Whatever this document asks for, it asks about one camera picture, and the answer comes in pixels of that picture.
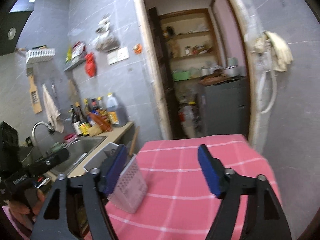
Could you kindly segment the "person's left hand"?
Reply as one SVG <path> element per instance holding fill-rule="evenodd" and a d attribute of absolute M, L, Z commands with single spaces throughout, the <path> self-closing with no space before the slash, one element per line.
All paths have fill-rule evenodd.
<path fill-rule="evenodd" d="M 31 230 L 33 228 L 31 220 L 33 218 L 29 219 L 28 215 L 31 214 L 31 212 L 34 214 L 33 217 L 36 217 L 43 206 L 44 201 L 46 200 L 45 195 L 41 190 L 37 191 L 37 202 L 32 207 L 32 210 L 27 207 L 25 204 L 20 203 L 15 200 L 9 201 L 9 211 L 11 215 L 23 226 L 25 226 L 27 229 Z"/>

